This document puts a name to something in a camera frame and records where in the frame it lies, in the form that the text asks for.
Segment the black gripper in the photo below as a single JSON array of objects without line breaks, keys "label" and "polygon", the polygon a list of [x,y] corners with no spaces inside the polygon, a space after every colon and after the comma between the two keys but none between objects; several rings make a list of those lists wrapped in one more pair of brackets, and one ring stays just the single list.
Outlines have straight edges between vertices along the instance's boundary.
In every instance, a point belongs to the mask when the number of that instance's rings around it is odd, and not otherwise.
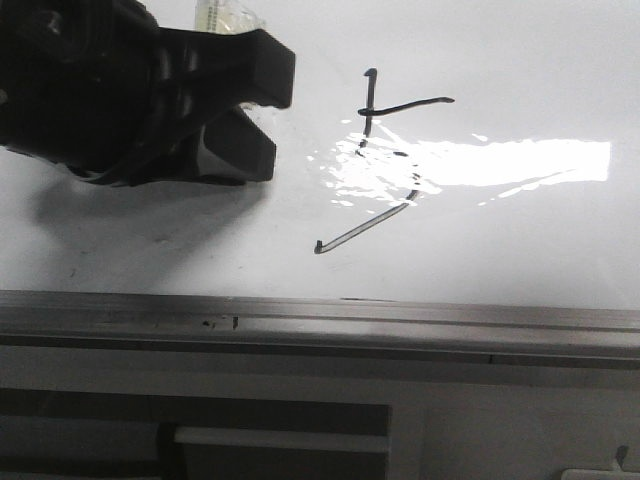
[{"label": "black gripper", "polygon": [[1,4],[1,146],[85,181],[146,181],[162,27],[138,1]]}]

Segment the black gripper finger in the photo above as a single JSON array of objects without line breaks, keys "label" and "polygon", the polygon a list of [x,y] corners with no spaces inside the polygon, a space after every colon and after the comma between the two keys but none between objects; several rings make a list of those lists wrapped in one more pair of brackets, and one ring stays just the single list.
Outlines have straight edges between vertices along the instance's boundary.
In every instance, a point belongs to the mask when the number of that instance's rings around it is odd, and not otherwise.
[{"label": "black gripper finger", "polygon": [[127,179],[240,186],[273,178],[275,143],[239,107],[209,121]]},{"label": "black gripper finger", "polygon": [[296,56],[263,29],[220,35],[162,28],[168,60],[161,85],[173,95],[171,135],[189,135],[244,102],[286,109]]}]

